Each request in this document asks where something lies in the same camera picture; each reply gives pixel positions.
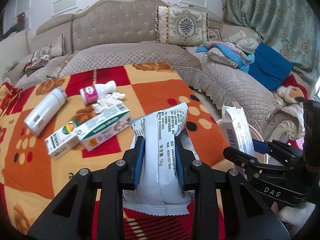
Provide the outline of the pink label white bottle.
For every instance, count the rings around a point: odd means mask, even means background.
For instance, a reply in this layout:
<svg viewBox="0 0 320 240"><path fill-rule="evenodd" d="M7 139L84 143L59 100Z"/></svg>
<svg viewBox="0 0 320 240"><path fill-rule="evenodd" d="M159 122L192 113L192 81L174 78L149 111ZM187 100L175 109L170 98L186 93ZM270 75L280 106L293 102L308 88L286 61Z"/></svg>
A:
<svg viewBox="0 0 320 240"><path fill-rule="evenodd" d="M116 82L111 80L107 83L97 83L79 90L85 105L96 102L101 96L112 94L116 91Z"/></svg>

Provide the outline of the white printed snack wrapper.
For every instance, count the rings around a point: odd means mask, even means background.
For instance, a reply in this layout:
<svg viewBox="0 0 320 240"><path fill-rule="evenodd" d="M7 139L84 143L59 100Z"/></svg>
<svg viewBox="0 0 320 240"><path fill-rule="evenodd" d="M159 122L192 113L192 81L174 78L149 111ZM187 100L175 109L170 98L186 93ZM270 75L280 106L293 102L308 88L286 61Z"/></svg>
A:
<svg viewBox="0 0 320 240"><path fill-rule="evenodd" d="M189 214L193 195L179 185L175 152L175 137L185 128L187 111L183 102L131 122L135 133L132 142L143 136L145 154L137 188L123 192L126 209L153 216Z"/></svg>

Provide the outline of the white blue-logo box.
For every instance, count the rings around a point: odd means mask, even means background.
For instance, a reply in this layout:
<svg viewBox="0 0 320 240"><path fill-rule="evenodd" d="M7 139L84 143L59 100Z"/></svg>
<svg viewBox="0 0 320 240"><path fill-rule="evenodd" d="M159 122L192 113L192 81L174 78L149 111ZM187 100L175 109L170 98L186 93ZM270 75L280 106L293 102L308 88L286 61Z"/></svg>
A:
<svg viewBox="0 0 320 240"><path fill-rule="evenodd" d="M232 106L223 105L222 124L230 146L254 157L255 152L249 125L245 112L238 103L233 102Z"/></svg>

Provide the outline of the blue cushion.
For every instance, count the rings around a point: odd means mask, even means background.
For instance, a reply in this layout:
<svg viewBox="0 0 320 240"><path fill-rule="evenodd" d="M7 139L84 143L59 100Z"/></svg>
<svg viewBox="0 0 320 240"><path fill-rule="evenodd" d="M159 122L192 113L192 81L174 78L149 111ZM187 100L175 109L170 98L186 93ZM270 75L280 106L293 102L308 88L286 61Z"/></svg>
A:
<svg viewBox="0 0 320 240"><path fill-rule="evenodd" d="M248 74L269 91L276 91L288 77L293 64L264 42L259 44L254 56Z"/></svg>

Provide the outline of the white thermos bottle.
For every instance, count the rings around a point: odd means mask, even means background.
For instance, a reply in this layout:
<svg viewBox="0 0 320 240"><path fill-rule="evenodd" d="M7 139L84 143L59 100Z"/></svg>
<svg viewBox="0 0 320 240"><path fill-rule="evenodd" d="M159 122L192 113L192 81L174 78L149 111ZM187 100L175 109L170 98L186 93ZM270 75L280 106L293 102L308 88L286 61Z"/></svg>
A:
<svg viewBox="0 0 320 240"><path fill-rule="evenodd" d="M62 87L53 89L25 118L24 123L35 137L39 137L53 116L65 104L67 94Z"/></svg>

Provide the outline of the orange red patterned blanket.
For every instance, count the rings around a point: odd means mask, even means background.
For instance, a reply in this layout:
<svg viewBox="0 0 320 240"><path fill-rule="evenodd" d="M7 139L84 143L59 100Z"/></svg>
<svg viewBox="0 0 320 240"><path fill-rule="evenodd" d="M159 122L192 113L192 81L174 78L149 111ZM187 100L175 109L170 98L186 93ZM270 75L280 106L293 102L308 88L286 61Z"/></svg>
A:
<svg viewBox="0 0 320 240"><path fill-rule="evenodd" d="M92 139L89 151L80 144L76 128L95 117L80 95L83 88L114 81L124 94L131 119L179 103L188 106L186 130L196 154L214 166L223 160L228 142L215 120L167 63L127 64L53 79L27 89L1 85L1 207L13 239L25 235L41 212L81 168L105 168L130 148L133 130L114 128L103 144ZM56 88L67 99L35 136L26 126L31 111Z"/></svg>

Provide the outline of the colourful blanket pile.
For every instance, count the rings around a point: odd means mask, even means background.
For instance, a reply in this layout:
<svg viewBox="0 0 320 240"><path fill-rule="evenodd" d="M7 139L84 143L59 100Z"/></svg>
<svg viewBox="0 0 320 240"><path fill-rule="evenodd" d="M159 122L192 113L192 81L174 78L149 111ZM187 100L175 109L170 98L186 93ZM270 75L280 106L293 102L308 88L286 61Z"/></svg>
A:
<svg viewBox="0 0 320 240"><path fill-rule="evenodd" d="M259 42L254 37L248 37L240 30L223 41L208 41L198 46L196 53L205 53L212 61L238 68L248 74L249 67L255 61L255 50Z"/></svg>

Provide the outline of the small side cushion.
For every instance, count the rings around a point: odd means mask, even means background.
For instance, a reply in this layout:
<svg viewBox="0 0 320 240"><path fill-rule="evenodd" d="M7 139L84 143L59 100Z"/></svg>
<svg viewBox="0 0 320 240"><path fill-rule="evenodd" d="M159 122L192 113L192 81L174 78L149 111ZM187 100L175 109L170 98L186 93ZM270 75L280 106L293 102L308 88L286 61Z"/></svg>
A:
<svg viewBox="0 0 320 240"><path fill-rule="evenodd" d="M35 50L33 57L49 55L49 57L53 59L55 57L65 56L65 54L65 35L61 34L53 42Z"/></svg>

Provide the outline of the plush toy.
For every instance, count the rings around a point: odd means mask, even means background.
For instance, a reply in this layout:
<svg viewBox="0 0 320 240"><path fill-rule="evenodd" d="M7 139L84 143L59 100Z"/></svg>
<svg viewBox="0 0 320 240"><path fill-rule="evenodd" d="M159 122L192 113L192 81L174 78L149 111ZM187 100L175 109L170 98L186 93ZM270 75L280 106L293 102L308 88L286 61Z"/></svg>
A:
<svg viewBox="0 0 320 240"><path fill-rule="evenodd" d="M278 96L288 104L298 104L296 98L309 99L306 88L299 84L293 74L289 75L281 86L277 88Z"/></svg>

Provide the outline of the green white milk carton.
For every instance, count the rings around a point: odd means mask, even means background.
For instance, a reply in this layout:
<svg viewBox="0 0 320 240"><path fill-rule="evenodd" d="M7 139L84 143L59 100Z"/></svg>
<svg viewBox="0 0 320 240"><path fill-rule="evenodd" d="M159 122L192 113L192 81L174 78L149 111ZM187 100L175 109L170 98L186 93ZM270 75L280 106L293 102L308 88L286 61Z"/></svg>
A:
<svg viewBox="0 0 320 240"><path fill-rule="evenodd" d="M89 152L128 128L130 110L118 103L84 122L76 129L81 145Z"/></svg>

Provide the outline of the small white medicine box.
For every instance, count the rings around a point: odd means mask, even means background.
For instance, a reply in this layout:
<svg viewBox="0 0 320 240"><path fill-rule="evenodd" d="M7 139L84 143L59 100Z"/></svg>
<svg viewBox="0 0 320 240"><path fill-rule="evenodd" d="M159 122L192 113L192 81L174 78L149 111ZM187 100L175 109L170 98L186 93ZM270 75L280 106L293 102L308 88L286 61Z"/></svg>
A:
<svg viewBox="0 0 320 240"><path fill-rule="evenodd" d="M53 160L59 159L79 143L76 133L78 126L78 121L73 119L46 138L47 153Z"/></svg>

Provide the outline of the ornate embroidered cushion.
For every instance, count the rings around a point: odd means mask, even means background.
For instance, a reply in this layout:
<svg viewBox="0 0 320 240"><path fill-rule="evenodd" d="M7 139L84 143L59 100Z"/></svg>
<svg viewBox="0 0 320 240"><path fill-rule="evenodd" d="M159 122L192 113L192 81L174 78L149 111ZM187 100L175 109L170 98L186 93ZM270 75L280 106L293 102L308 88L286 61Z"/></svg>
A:
<svg viewBox="0 0 320 240"><path fill-rule="evenodd" d="M177 46L199 46L209 40L208 13L179 7L157 6L157 41Z"/></svg>

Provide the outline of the beige tufted sofa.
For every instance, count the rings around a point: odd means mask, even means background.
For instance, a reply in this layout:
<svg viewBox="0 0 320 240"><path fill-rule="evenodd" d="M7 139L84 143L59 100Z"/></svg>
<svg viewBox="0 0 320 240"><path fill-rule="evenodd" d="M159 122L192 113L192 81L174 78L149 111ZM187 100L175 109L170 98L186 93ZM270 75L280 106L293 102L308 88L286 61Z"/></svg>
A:
<svg viewBox="0 0 320 240"><path fill-rule="evenodd" d="M249 74L212 61L195 47L157 41L156 7L161 0L99 0L78 14L64 14L42 24L32 39L24 31L11 37L17 65L1 81L29 88L48 80L94 69L165 62L190 87L221 109L237 102L265 140L295 140L304 135L300 104L286 105ZM33 57L35 50L65 35L65 56Z"/></svg>

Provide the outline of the green patterned curtain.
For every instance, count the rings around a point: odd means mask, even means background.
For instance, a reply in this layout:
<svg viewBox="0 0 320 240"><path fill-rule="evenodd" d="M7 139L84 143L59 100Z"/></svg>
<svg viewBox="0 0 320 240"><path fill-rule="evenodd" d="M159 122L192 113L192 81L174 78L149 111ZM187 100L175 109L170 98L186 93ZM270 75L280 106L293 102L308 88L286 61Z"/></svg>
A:
<svg viewBox="0 0 320 240"><path fill-rule="evenodd" d="M222 0L225 20L253 29L293 63L306 83L319 80L319 20L307 0Z"/></svg>

